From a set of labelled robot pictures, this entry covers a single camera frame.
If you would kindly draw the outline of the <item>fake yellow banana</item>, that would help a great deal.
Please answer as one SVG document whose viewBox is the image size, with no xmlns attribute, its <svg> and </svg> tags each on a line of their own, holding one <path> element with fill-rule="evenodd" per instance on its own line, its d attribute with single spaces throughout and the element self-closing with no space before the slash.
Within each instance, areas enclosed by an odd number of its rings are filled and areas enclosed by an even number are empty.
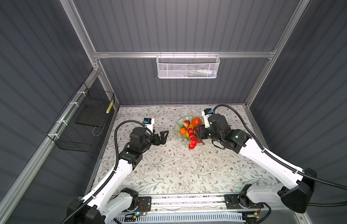
<svg viewBox="0 0 347 224">
<path fill-rule="evenodd" d="M 189 135 L 193 133 L 194 130 L 194 126 L 192 124 L 190 124 L 187 128 L 187 132 L 186 132 L 186 137 L 189 139 Z"/>
</svg>

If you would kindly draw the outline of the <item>small fake orange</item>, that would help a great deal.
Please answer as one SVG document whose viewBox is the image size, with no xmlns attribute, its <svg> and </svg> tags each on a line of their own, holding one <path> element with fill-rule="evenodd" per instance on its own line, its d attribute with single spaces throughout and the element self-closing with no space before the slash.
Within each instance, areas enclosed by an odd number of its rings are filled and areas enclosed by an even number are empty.
<svg viewBox="0 0 347 224">
<path fill-rule="evenodd" d="M 187 129 L 186 128 L 181 128 L 180 129 L 180 134 L 182 134 L 182 135 L 186 135 L 186 133 L 187 133 Z"/>
</svg>

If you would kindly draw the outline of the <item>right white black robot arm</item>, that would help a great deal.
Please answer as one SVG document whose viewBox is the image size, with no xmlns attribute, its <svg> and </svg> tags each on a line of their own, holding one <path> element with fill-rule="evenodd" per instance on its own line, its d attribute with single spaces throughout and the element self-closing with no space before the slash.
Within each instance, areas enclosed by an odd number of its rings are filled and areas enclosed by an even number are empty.
<svg viewBox="0 0 347 224">
<path fill-rule="evenodd" d="M 278 186 L 254 186 L 246 184 L 238 195 L 243 208 L 254 203 L 282 204 L 296 213 L 305 213 L 314 192 L 314 183 L 299 175 L 297 167 L 266 148 L 261 149 L 251 134 L 231 129 L 226 118 L 214 114 L 211 109 L 202 111 L 204 122 L 195 128 L 198 137 L 210 139 L 219 149 L 229 149 L 255 162 L 272 174 Z"/>
</svg>

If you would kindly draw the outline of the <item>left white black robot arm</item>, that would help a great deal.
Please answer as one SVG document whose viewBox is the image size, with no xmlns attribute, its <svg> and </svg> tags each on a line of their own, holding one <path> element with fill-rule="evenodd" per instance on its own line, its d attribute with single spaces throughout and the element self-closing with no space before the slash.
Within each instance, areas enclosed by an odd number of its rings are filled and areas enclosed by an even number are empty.
<svg viewBox="0 0 347 224">
<path fill-rule="evenodd" d="M 168 131 L 159 134 L 147 127 L 136 127 L 130 141 L 118 153 L 114 167 L 101 182 L 81 200 L 73 200 L 67 209 L 63 224 L 108 224 L 125 210 L 134 211 L 139 203 L 137 191 L 125 188 L 116 192 L 120 184 L 131 174 L 151 146 L 165 145 Z"/>
</svg>

